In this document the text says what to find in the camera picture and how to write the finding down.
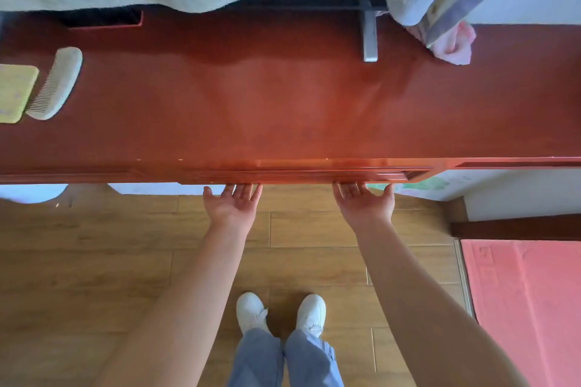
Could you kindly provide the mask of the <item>white plastic comb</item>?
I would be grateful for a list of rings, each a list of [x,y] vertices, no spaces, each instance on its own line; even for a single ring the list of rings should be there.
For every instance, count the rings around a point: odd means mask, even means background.
[[[83,64],[83,53],[77,47],[57,50],[45,83],[25,110],[36,120],[55,116],[71,94]]]

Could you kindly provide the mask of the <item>blue trousers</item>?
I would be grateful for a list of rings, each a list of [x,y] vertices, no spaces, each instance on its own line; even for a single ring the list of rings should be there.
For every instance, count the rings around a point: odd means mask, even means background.
[[[240,340],[227,387],[281,387],[285,369],[290,387],[344,387],[328,342],[294,330],[282,343],[258,328]]]

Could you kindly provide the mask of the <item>white left shoe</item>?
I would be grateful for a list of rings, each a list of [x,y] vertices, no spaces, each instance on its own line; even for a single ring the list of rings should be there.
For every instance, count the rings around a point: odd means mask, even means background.
[[[272,334],[267,325],[268,308],[253,292],[245,292],[236,302],[236,318],[243,335],[251,330]]]

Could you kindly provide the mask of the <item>pink floor mat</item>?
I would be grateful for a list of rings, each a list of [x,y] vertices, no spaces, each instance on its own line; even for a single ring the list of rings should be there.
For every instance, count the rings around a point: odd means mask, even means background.
[[[532,387],[581,387],[581,241],[463,239],[478,323]]]

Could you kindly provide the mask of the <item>grey metal stand leg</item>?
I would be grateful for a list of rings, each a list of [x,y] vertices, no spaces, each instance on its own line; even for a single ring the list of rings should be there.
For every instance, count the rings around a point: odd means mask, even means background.
[[[370,0],[360,0],[359,25],[361,29],[364,62],[378,61],[376,10]]]

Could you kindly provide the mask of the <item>person's right hand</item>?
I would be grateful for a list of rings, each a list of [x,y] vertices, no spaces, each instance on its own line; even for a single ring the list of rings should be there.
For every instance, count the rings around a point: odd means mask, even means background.
[[[382,205],[381,194],[375,194],[366,182],[333,183],[333,195],[345,221],[355,233],[366,227],[391,227],[394,207]]]

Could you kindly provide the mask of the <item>pink cloth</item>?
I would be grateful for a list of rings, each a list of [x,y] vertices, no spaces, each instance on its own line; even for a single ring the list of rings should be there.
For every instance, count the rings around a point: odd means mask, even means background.
[[[429,49],[435,58],[457,66],[470,64],[476,31],[468,22],[459,22],[432,44],[428,44],[420,26],[405,27],[405,30]]]

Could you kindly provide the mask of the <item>white right shoe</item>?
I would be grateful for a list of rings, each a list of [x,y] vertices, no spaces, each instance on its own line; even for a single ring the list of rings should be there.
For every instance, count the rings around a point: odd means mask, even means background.
[[[309,294],[302,300],[297,310],[295,329],[319,338],[323,333],[326,314],[324,299],[317,294]]]

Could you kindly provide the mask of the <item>yellow rectangular pad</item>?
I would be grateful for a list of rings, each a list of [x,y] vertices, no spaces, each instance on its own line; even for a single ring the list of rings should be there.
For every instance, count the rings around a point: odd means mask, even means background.
[[[0,63],[0,124],[21,119],[38,75],[34,66]]]

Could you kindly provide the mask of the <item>white panel with green print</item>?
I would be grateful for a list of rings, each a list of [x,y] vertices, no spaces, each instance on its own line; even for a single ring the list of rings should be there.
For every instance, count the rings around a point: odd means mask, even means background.
[[[393,184],[393,191],[409,197],[445,202],[461,196],[470,182],[462,173],[442,172],[417,183]]]

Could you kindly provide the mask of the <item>person's right forearm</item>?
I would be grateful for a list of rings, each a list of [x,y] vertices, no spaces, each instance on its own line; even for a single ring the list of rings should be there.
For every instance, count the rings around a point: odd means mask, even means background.
[[[350,219],[417,387],[530,387],[501,347],[421,266],[388,220]]]

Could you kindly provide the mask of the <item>red wooden desk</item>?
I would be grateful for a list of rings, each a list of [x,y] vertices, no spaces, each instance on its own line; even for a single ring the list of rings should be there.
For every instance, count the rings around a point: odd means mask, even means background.
[[[79,48],[83,65],[53,118],[0,125],[0,184],[169,183],[183,165],[254,159],[581,167],[581,26],[479,25],[467,66],[435,59],[390,18],[377,26],[369,63],[348,13],[6,21],[0,63],[39,68],[38,85],[59,48]]]

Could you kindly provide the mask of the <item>dark wooden threshold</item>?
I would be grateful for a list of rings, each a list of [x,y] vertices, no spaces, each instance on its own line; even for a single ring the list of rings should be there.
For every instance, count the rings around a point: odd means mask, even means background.
[[[581,213],[452,223],[451,234],[491,241],[581,241]]]

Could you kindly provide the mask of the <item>person's left forearm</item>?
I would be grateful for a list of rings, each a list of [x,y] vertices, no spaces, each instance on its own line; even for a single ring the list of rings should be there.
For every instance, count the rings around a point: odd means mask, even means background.
[[[116,349],[94,387],[196,387],[250,226],[212,222],[199,251]]]

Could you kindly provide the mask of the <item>red wooden drawer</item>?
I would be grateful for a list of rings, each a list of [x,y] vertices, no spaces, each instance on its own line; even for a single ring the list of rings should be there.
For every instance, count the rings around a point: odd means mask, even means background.
[[[416,183],[444,171],[435,158],[274,159],[181,166],[182,184]]]

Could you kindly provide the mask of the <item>white shoe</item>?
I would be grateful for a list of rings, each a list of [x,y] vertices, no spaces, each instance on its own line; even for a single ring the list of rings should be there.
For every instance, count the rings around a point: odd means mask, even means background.
[[[297,310],[295,329],[319,338],[323,333],[326,314],[324,299],[317,294],[309,294],[302,300]]]
[[[267,325],[268,308],[253,292],[245,292],[236,302],[236,318],[243,335],[251,330],[272,334]]]

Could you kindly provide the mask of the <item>person's left hand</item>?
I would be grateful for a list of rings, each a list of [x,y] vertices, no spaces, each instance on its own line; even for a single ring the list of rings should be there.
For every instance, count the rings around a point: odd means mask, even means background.
[[[214,210],[206,210],[210,227],[246,238],[256,218],[262,184],[227,184],[217,196]]]

